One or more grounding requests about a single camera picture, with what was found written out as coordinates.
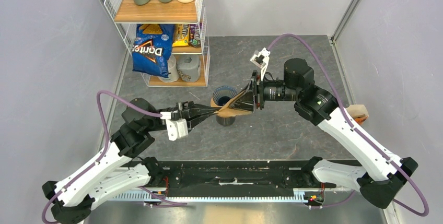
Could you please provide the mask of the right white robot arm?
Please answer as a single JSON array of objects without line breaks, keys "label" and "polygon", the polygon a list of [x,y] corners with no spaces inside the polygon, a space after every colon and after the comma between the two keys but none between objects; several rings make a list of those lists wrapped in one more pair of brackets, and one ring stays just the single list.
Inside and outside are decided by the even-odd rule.
[{"label": "right white robot arm", "polygon": [[363,138],[365,131],[339,107],[336,97],[315,85],[314,71],[303,59],[286,61],[281,80],[267,80],[254,72],[249,84],[227,105],[246,114],[263,109],[267,101],[293,102],[303,119],[328,133],[358,160],[357,166],[350,166],[311,158],[301,173],[308,187],[332,183],[351,188],[385,209],[418,167],[414,159],[400,158],[372,137]]}]

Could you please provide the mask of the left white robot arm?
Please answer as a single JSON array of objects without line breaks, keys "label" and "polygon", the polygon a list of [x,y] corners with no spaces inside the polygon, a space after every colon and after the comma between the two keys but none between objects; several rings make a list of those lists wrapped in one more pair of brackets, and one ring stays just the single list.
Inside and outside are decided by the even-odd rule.
[{"label": "left white robot arm", "polygon": [[217,111],[218,107],[192,101],[157,110],[145,99],[133,99],[122,113],[125,123],[93,158],[67,178],[43,184],[49,201],[45,209],[51,211],[54,223],[80,223],[120,193],[139,186],[159,186],[165,172],[154,157],[143,158],[119,175],[110,174],[138,158],[154,142],[151,132],[166,130],[170,140],[177,140]]}]

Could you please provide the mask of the glass coffee carafe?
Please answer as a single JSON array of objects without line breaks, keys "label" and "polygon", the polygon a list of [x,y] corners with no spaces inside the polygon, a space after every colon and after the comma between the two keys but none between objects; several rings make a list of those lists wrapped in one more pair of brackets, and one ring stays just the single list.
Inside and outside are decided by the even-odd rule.
[{"label": "glass coffee carafe", "polygon": [[230,116],[230,117],[216,116],[216,122],[224,127],[233,125],[235,120],[236,120],[235,116]]}]

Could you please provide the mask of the brown paper coffee filter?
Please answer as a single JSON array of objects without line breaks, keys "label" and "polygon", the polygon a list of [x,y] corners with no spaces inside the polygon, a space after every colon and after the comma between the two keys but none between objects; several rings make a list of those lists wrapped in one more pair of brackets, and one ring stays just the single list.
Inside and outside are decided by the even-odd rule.
[{"label": "brown paper coffee filter", "polygon": [[241,92],[238,95],[234,96],[224,106],[219,108],[219,110],[216,111],[215,114],[220,117],[233,117],[233,116],[240,116],[240,115],[249,115],[249,114],[253,113],[253,111],[247,111],[244,109],[233,108],[234,102],[236,102],[243,95],[244,95],[244,92]]}]

